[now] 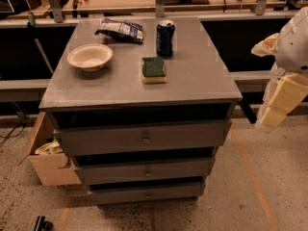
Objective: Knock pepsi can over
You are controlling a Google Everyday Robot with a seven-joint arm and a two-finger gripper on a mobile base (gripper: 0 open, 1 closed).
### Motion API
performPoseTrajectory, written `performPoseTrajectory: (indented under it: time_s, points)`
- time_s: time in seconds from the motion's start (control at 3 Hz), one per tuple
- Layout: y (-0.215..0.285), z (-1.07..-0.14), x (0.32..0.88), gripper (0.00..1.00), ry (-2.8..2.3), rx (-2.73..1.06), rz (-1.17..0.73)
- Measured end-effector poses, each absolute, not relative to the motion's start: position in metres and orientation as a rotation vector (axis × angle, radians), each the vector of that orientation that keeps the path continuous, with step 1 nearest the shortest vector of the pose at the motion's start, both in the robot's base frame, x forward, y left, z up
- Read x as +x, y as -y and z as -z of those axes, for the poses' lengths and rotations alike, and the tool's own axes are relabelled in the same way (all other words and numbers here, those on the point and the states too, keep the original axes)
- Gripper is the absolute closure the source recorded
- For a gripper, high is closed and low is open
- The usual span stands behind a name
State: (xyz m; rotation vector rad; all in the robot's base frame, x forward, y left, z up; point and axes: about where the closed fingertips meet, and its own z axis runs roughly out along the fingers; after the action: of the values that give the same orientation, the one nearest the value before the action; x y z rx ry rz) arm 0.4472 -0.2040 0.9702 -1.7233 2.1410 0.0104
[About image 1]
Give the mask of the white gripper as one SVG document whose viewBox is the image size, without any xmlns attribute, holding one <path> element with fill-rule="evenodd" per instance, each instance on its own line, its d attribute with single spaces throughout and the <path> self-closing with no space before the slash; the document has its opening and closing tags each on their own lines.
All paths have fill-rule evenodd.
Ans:
<svg viewBox="0 0 308 231">
<path fill-rule="evenodd" d="M 279 34 L 255 44 L 251 53 L 259 57 L 275 55 L 279 67 L 296 72 L 267 84 L 256 127 L 276 128 L 308 95 L 308 77 L 301 75 L 308 73 L 308 7 L 301 8 Z"/>
</svg>

